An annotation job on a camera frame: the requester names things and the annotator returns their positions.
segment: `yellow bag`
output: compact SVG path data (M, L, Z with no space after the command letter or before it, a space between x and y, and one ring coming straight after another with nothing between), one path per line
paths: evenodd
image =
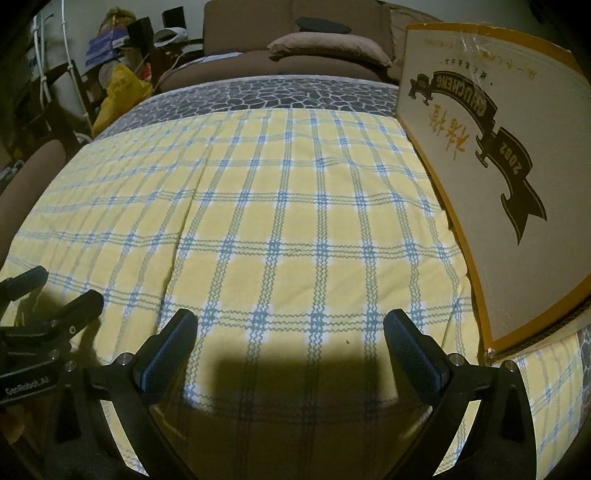
M103 100L99 116L92 126L92 137L95 138L121 115L129 112L151 95L150 83L139 80L122 63L115 65L111 73L111 81L107 85L107 98Z

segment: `gray stone pattern mat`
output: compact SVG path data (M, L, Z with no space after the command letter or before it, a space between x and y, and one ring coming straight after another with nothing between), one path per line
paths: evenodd
M140 103L97 140L134 128L212 112L317 108L394 116L398 87L344 77L281 75L220 80L162 93Z

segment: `brown ribbon banner logo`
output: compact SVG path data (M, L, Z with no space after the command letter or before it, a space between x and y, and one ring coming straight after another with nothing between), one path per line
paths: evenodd
M433 93L447 95L462 105L474 119L482 132L482 138L476 137L476 143L482 150L475 152L476 158L486 168L486 158L490 158L509 186L509 198L501 194L501 203L513 224L519 245L528 215L547 220L544 205L526 178L532 168L527 150L503 127L497 133L492 131L497 107L478 85L464 75L439 70L429 80L427 75L420 73L416 80L410 80L410 84L409 97L416 99L418 92L425 97L423 103L429 105Z

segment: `silver bolt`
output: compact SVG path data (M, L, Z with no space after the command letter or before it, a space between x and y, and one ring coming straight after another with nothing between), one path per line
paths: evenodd
M74 360L69 360L64 364L64 370L66 372L72 372L76 369L78 364Z
M466 359L459 353L450 353L447 357L449 358L449 361L457 367L466 363Z
M519 371L519 367L517 366L517 364L513 360L505 360L503 362L503 367L505 367L507 370L510 370L512 372Z
M51 352L49 352L49 358L52 361L56 361L60 357L60 351L57 348L54 348Z
M129 353L129 352L125 352L120 354L116 359L115 362L117 362L119 365L127 365L128 363L130 363L132 360L134 359L134 354Z

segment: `yellow plaid cloth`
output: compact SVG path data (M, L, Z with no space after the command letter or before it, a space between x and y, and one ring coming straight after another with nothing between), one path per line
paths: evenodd
M104 294L100 328L75 339L103 363L178 308L199 316L187 368L153 413L203 479L381 478L425 414L391 365L391 309L476 362L464 259L412 145L382 116L211 113L96 141L37 203L2 277L38 264L50 279L37 311ZM576 335L517 361L541 478L578 428Z

